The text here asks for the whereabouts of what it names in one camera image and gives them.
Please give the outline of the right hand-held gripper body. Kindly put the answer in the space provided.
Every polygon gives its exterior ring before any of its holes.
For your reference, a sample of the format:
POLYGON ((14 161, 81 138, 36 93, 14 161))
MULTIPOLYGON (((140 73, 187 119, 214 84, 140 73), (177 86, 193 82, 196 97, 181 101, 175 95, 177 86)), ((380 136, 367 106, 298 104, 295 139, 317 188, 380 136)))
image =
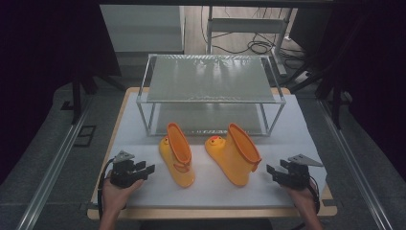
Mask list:
POLYGON ((287 170, 292 178, 296 190, 302 190, 309 184, 310 167, 323 167, 323 164, 303 154, 297 154, 288 158, 287 170))

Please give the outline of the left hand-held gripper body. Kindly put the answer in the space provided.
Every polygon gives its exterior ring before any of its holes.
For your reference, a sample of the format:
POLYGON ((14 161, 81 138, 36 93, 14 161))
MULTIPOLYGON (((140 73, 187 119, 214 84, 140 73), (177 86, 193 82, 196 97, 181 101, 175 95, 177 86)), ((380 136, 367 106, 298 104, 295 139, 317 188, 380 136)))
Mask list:
POLYGON ((111 183, 120 188, 128 188, 139 180, 133 161, 134 155, 121 150, 113 159, 113 170, 111 173, 111 183))

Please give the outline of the yellow rain boot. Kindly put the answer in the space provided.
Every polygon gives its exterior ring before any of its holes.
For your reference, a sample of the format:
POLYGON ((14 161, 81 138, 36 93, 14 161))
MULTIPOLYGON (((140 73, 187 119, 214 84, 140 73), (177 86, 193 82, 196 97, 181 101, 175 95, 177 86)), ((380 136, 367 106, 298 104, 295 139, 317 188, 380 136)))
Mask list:
POLYGON ((229 124, 227 135, 210 137, 205 142, 206 152, 213 158, 226 177, 236 186, 249 181, 261 161, 259 151, 249 135, 238 125, 229 124))
POLYGON ((178 124, 167 125, 167 135, 159 143, 159 152, 174 182, 182 188, 191 186, 195 179, 192 151, 178 124))

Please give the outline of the metal shoe rack grey shelves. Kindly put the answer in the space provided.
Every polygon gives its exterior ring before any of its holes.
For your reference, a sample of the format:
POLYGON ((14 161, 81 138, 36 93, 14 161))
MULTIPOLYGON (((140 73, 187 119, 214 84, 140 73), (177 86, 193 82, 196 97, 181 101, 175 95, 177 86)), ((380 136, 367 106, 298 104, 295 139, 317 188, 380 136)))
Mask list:
POLYGON ((235 123, 269 136, 285 99, 268 56, 151 55, 136 103, 150 136, 169 123, 187 135, 223 135, 235 123))

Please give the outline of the black stand legs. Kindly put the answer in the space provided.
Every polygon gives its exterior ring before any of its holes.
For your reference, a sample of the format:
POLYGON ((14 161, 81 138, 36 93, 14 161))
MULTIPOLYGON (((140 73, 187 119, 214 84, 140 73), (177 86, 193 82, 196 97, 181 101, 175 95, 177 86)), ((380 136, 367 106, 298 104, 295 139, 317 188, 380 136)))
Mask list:
MULTIPOLYGON (((106 83, 112 85, 113 87, 117 88, 120 91, 125 91, 126 87, 120 83, 119 81, 115 80, 111 76, 96 76, 97 79, 105 81, 106 83)), ((75 125, 84 110, 83 106, 81 105, 81 90, 87 95, 94 95, 98 91, 98 86, 96 83, 95 77, 74 77, 72 81, 72 95, 73 100, 72 103, 70 101, 66 101, 63 106, 62 110, 72 110, 73 111, 73 120, 72 124, 75 125)))
POLYGON ((322 81, 315 91, 315 96, 317 99, 324 100, 329 93, 332 93, 332 110, 331 110, 331 119, 335 126, 340 129, 340 106, 342 104, 341 94, 343 84, 339 76, 336 73, 337 64, 331 63, 326 68, 316 71, 306 80, 293 85, 288 86, 288 89, 291 93, 295 93, 313 82, 322 81))

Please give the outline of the grey metal stand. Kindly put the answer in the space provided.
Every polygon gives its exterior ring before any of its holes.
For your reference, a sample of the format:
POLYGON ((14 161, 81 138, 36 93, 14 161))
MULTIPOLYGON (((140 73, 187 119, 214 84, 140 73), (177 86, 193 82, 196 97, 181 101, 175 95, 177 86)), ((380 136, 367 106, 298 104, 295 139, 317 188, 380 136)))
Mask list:
POLYGON ((210 54, 212 52, 212 33, 276 34, 277 39, 275 46, 271 49, 271 54, 279 74, 285 77, 287 72, 280 51, 292 12, 292 8, 288 9, 283 19, 213 18, 213 7, 209 6, 206 53, 210 54))

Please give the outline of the aluminium rail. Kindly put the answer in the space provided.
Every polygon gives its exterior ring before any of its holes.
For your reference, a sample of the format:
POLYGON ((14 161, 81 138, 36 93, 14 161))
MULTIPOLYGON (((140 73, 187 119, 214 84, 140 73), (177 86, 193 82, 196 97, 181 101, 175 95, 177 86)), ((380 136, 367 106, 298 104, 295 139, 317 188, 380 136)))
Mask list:
POLYGON ((79 135, 79 131, 89 113, 92 101, 92 97, 86 97, 84 99, 81 114, 79 115, 77 121, 73 125, 70 125, 70 128, 59 146, 55 157, 53 158, 48 170, 42 177, 33 198, 31 199, 15 230, 34 229, 34 226, 75 143, 75 140, 79 135))
POLYGON ((339 150, 343 155, 343 158, 348 165, 349 171, 358 187, 361 196, 364 198, 366 205, 372 215, 374 222, 379 230, 394 230, 391 225, 386 211, 384 210, 381 202, 379 201, 376 193, 373 191, 367 177, 362 172, 357 160, 355 159, 349 143, 345 138, 343 132, 334 124, 327 102, 318 101, 318 105, 321 107, 324 118, 327 122, 327 126, 330 129, 334 139, 338 143, 339 150))

